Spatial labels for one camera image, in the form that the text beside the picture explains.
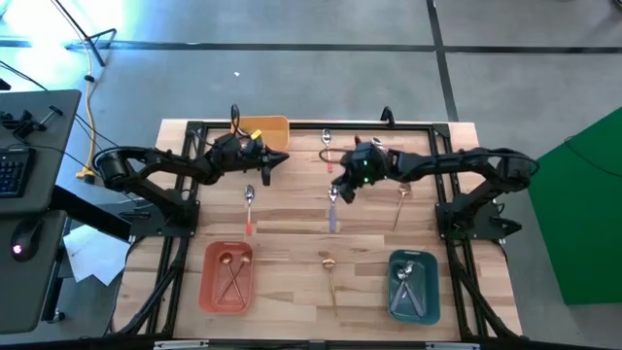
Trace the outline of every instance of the wooden tabletop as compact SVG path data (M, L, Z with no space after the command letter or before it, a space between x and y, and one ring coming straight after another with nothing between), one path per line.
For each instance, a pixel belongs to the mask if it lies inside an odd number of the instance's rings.
M162 121L156 146L179 154L186 123L186 120ZM478 146L473 123L449 125L454 150ZM208 139L222 133L210 131ZM387 147L430 154L424 132L356 133L363 140L378 137ZM443 150L438 141L439 150ZM352 149L354 132L333 131L330 145ZM338 200L337 233L331 234L328 187L342 169L335 165L334 172L328 174L327 165L318 158L323 147L321 130L292 130L290 158L273 170L270 187L261 185L256 171L227 173L216 185L199 187L199 226L190 243L175 337L459 340L447 254L438 238L433 214L437 202L433 177L412 184L412 194L403 202L395 231L391 227L400 199L398 183L383 181L359 189L350 205ZM150 179L164 188L172 188L175 176L158 173ZM472 190L483 180L472 173L459 174L459 179L463 192ZM246 239L254 248L254 299L243 315L207 314L198 306L205 248L214 241L243 239L246 223L243 191L247 184L256 189L254 235ZM446 192L451 200L450 189ZM114 318L116 328L129 322L154 287L161 245L161 238L147 238L129 256ZM436 256L441 300L441 316L436 325L402 324L388 314L386 268L390 254L396 249L424 250ZM473 254L482 294L511 330L522 333L500 248L491 242L474 241ZM322 269L322 259L326 256L337 261L334 283L339 313L336 317L328 275ZM466 291L465 299L469 324L475 331L472 303ZM167 294L160 308L159 328L168 302Z

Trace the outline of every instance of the gray floor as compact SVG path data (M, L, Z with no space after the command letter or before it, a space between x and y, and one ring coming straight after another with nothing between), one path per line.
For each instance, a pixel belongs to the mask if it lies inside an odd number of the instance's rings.
M115 26L118 39L148 42L430 45L424 0L65 1L89 31ZM1 36L72 39L61 18L25 25L15 8ZM436 0L445 45L622 46L622 12L607 0ZM109 51L92 98L97 128L115 141L151 146L163 118L284 114L291 119L376 120L390 105L405 121L447 121L433 52ZM48 88L81 88L83 52L0 49L0 58ZM620 54L447 54L458 117L475 122L480 143L540 157L620 107ZM34 89L2 73L15 90ZM68 152L86 157L75 127ZM74 179L63 162L58 183L95 203L124 200ZM521 324L533 339L620 348L621 305L565 306L526 192L501 198L523 231L507 242ZM114 290L97 281L67 286L68 320L0 343L96 336Z

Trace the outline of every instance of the orange tray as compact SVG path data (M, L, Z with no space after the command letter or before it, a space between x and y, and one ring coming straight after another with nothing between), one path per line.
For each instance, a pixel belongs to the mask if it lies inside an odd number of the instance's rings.
M229 269L220 262L225 253L233 256L231 270L235 273L242 264L241 256L245 252L251 253L251 262L245 263L242 270L235 277L244 303L231 284L223 297L218 300L219 294L231 279ZM245 242L214 242L205 249L203 260L203 276L201 291L198 296L199 306L207 313L234 315L245 312L251 303L253 286L253 248Z
M287 152L290 146L290 121L285 116L240 117L242 130L252 134L261 130L263 143L274 151Z

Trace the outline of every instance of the teal tray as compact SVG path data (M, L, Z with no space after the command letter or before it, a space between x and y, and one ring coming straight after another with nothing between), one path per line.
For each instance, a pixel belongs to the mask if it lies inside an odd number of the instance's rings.
M397 270L406 266L408 261L415 262L413 271L407 280L415 297L421 302L424 315L418 316L408 296L397 304L396 312L391 312L391 302L399 287ZM389 257L387 269L387 310L400 322L431 326L440 319L440 294L438 292L438 262L428 252L396 250Z

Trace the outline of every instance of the keyboard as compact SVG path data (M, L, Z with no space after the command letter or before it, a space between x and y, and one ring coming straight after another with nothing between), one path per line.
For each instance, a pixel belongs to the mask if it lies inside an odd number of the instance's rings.
M0 198L23 196L35 153L31 148L0 149Z

